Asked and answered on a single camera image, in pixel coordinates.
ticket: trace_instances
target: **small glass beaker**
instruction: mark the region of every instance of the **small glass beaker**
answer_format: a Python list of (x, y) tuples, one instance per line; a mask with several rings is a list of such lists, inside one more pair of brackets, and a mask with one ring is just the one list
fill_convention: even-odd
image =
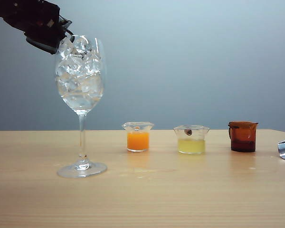
[(127, 131), (127, 150), (143, 152), (149, 149), (149, 131), (154, 126), (150, 122), (126, 122), (122, 127)]
[(205, 135), (210, 128), (198, 125), (182, 125), (173, 128), (178, 137), (178, 151), (187, 154), (205, 152)]
[(238, 152), (256, 151), (257, 124), (248, 121), (229, 122), (231, 149)]

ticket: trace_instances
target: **gray backdrop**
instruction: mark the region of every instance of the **gray backdrop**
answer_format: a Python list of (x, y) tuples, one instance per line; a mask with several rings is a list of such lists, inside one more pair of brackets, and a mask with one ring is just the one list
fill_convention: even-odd
[[(107, 84), (87, 129), (228, 121), (285, 131), (285, 0), (53, 0), (102, 40)], [(0, 19), (0, 130), (78, 129), (54, 57)]]

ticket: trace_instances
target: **amber glass beaker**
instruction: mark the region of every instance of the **amber glass beaker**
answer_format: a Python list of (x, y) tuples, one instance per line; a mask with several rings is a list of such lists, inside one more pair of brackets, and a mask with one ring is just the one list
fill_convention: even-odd
[(231, 149), (238, 152), (256, 151), (257, 124), (248, 121), (229, 122)]

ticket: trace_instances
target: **yellow liquid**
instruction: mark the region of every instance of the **yellow liquid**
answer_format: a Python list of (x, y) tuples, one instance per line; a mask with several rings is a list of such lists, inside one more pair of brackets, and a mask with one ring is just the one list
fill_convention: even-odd
[(179, 152), (200, 154), (205, 152), (205, 140), (179, 139)]

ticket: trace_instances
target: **orange juice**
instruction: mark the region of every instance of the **orange juice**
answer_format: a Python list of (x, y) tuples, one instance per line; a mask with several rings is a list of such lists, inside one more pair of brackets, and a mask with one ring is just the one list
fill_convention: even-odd
[(129, 132), (128, 150), (132, 152), (146, 151), (149, 148), (148, 132)]

